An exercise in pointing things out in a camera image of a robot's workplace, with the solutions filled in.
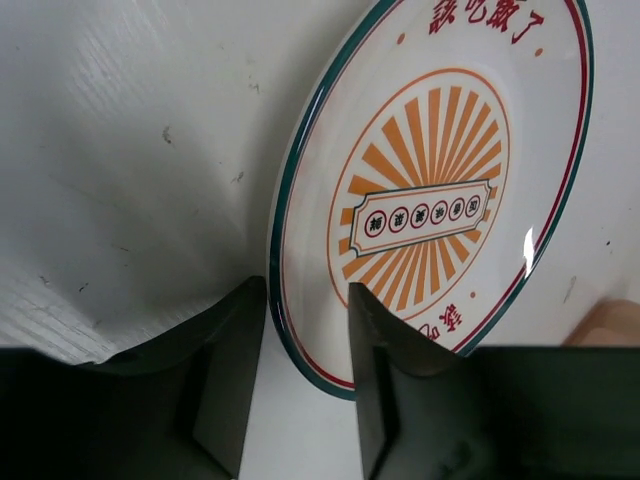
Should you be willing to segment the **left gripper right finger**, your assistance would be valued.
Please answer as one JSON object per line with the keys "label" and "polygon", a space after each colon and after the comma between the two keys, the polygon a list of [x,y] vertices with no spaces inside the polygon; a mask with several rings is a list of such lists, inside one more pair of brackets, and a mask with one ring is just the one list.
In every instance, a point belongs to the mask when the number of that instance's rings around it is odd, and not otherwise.
{"label": "left gripper right finger", "polygon": [[459,356],[349,287],[368,479],[635,479],[635,347],[481,347]]}

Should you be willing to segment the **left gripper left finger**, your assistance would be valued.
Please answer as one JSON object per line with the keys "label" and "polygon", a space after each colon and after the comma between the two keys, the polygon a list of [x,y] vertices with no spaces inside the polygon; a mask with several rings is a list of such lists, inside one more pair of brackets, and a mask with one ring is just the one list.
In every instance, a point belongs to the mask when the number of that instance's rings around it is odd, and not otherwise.
{"label": "left gripper left finger", "polygon": [[266,282],[101,363],[1,352],[5,479],[235,479],[257,373]]}

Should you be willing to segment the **plate with orange sunburst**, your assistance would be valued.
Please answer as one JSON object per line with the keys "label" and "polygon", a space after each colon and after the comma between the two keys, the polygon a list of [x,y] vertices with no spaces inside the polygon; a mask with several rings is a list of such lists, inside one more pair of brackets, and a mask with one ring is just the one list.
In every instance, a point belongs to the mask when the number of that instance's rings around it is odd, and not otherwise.
{"label": "plate with orange sunburst", "polygon": [[471,352],[524,288],[583,154],[582,1],[375,1],[316,82],[274,194],[271,313],[319,390],[354,396],[346,307]]}

